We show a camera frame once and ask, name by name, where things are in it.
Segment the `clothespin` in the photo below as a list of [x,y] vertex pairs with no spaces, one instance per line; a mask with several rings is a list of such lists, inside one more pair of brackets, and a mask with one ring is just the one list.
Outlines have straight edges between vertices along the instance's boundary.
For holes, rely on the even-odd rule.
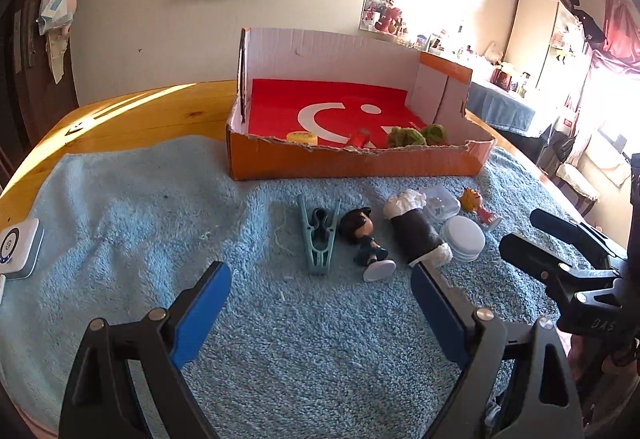
[[300,221],[305,242],[306,263],[312,275],[328,275],[331,254],[334,250],[335,231],[340,218],[340,199],[336,199],[334,211],[316,208],[309,219],[305,197],[298,195]]

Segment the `blue towel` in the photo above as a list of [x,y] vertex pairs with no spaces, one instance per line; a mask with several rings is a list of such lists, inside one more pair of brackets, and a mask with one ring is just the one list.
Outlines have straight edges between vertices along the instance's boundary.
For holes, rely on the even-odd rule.
[[[584,264],[533,229],[535,207],[564,215],[520,164],[496,149],[477,178],[234,182],[223,143],[187,136],[151,148],[66,155],[30,216],[45,233],[31,278],[10,282],[0,307],[2,380],[14,401],[57,429],[67,375],[93,317],[110,324],[168,307],[212,260],[233,274],[231,294],[198,359],[183,369],[225,438],[417,438],[452,389],[447,362],[420,313],[382,206],[406,188],[478,189],[505,221],[472,263],[443,272],[476,305],[504,319],[557,316],[543,286],[503,262],[500,238],[519,231]],[[366,284],[356,248],[336,242],[330,275],[310,277],[296,195],[309,208],[372,207],[376,240],[399,263]],[[136,369],[136,385],[141,384]],[[140,385],[150,427],[161,429]]]

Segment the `green pom pom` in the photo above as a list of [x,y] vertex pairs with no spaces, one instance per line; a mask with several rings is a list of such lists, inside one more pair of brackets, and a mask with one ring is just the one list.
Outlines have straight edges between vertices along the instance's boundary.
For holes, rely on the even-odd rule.
[[424,136],[414,128],[401,128],[395,126],[391,133],[386,136],[389,148],[400,148],[402,146],[424,146],[427,144]]
[[420,133],[424,136],[428,145],[443,144],[447,139],[447,131],[440,124],[425,126]]

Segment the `cardboard box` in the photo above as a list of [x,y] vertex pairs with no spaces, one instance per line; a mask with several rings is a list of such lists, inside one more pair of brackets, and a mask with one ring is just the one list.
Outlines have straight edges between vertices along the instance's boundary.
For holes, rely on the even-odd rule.
[[[226,127],[230,175],[235,180],[475,176],[495,139],[465,117],[471,72],[439,56],[381,40],[306,30],[243,30],[238,97]],[[446,128],[448,146],[347,150],[251,135],[252,85],[254,79],[266,78],[360,83],[405,91],[405,106],[425,125],[436,122]]]

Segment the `white cabinet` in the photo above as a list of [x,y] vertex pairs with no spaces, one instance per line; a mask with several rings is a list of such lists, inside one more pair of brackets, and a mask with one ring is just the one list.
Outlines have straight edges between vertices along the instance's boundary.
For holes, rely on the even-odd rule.
[[575,33],[575,17],[559,0],[518,0],[504,56],[518,72],[531,74],[530,86],[557,104],[580,91],[591,62],[581,28],[571,43],[572,55],[559,57],[558,50],[552,47],[554,34],[569,29]]

